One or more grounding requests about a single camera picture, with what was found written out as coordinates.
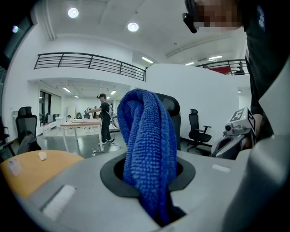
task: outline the blue towel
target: blue towel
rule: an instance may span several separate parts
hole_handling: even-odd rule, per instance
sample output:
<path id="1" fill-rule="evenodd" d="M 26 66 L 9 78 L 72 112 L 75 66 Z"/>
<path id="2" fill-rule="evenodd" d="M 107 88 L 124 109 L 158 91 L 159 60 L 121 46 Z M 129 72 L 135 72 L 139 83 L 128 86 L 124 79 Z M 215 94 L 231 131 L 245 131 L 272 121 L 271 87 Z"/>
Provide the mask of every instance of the blue towel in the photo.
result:
<path id="1" fill-rule="evenodd" d="M 120 101 L 118 122 L 127 144 L 123 180 L 140 190 L 147 213 L 167 224 L 167 186 L 177 169 L 170 115 L 154 93 L 134 89 Z"/>

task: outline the red object on balcony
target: red object on balcony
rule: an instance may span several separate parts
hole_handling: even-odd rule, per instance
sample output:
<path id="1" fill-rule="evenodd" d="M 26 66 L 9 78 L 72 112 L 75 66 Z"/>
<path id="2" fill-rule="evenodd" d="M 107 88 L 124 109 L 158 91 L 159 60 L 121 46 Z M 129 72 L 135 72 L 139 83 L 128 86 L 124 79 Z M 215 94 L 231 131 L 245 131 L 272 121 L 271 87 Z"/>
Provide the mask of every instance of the red object on balcony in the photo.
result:
<path id="1" fill-rule="evenodd" d="M 221 74 L 230 74 L 231 73 L 231 67 L 230 66 L 224 66 L 224 67 L 218 67 L 218 68 L 210 68 L 210 70 L 221 73 Z"/>

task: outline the metal railing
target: metal railing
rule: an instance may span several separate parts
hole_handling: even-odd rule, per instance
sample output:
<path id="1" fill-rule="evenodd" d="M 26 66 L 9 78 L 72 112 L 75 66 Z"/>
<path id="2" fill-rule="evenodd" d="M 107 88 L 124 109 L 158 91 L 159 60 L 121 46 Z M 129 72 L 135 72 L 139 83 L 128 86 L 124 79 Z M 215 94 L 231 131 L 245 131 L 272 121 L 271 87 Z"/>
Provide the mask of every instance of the metal railing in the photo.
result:
<path id="1" fill-rule="evenodd" d="M 63 67 L 96 69 L 146 81 L 146 71 L 141 68 L 112 58 L 87 53 L 38 54 L 34 69 Z"/>
<path id="2" fill-rule="evenodd" d="M 242 63 L 242 71 L 239 68 L 240 62 Z M 197 67 L 210 69 L 218 73 L 222 73 L 224 75 L 231 76 L 249 75 L 245 59 L 210 62 L 206 64 L 197 65 Z"/>

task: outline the person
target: person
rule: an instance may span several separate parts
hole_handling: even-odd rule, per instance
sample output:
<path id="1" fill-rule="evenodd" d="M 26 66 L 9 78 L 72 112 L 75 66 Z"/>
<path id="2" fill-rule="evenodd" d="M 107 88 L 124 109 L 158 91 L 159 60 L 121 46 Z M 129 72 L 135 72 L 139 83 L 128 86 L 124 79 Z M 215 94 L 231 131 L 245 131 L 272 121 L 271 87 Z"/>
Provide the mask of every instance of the person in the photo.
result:
<path id="1" fill-rule="evenodd" d="M 93 116 L 92 116 L 92 118 L 97 118 L 97 112 L 94 112 L 93 113 Z"/>
<path id="2" fill-rule="evenodd" d="M 112 141 L 110 129 L 109 129 L 110 120 L 111 120 L 111 117 L 109 115 L 110 106 L 109 106 L 109 103 L 106 102 L 106 95 L 104 93 L 101 93 L 100 96 L 97 98 L 100 99 L 101 106 L 99 108 L 89 110 L 89 112 L 91 113 L 91 112 L 101 111 L 101 113 L 102 113 L 101 142 L 102 142 L 102 144 L 106 144 L 107 142 Z"/>
<path id="3" fill-rule="evenodd" d="M 251 83 L 251 112 L 256 120 L 256 140 L 273 134 L 259 104 L 279 75 L 290 54 L 287 30 L 288 2 L 264 0 L 185 0 L 189 15 L 199 25 L 221 31 L 243 26 L 248 47 L 247 67 Z"/>
<path id="4" fill-rule="evenodd" d="M 245 71 L 243 70 L 243 63 L 239 62 L 239 70 L 235 72 L 235 76 L 245 75 Z"/>

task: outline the floor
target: floor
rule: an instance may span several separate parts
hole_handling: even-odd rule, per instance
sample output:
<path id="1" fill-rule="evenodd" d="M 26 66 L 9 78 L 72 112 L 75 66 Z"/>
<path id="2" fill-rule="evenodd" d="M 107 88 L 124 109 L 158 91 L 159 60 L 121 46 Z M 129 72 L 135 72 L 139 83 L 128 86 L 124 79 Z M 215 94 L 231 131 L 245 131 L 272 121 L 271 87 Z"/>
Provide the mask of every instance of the floor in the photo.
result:
<path id="1" fill-rule="evenodd" d="M 99 138 L 94 128 L 91 128 L 91 129 L 78 128 L 77 129 L 78 142 L 76 142 L 75 140 L 73 129 L 67 129 L 66 135 L 67 135 L 67 143 L 69 147 L 69 152 L 80 155 L 81 157 L 85 159 L 92 157 L 93 148 L 96 148 L 97 150 L 96 155 L 99 154 L 99 151 L 98 151 L 98 149 L 100 149 L 100 146 L 98 144 Z M 104 145 L 103 153 L 116 151 L 116 150 L 126 147 L 125 141 L 123 140 L 123 137 L 119 131 L 111 132 L 111 137 L 113 139 L 115 138 L 115 140 L 112 143 L 107 143 Z M 42 148 L 42 150 L 65 151 L 63 135 L 60 129 L 52 129 L 51 131 L 48 131 L 44 135 L 38 136 L 37 143 Z M 17 142 L 15 142 L 12 145 L 12 149 L 14 150 L 15 153 L 17 153 L 18 146 L 19 145 Z M 187 142 L 181 141 L 182 151 L 186 151 L 186 149 L 189 148 L 190 146 L 191 145 L 187 146 Z M 196 149 L 189 150 L 189 153 L 198 154 L 198 155 L 201 154 L 200 151 Z M 1 155 L 2 155 L 3 160 L 6 160 L 12 157 L 8 149 L 2 150 Z"/>

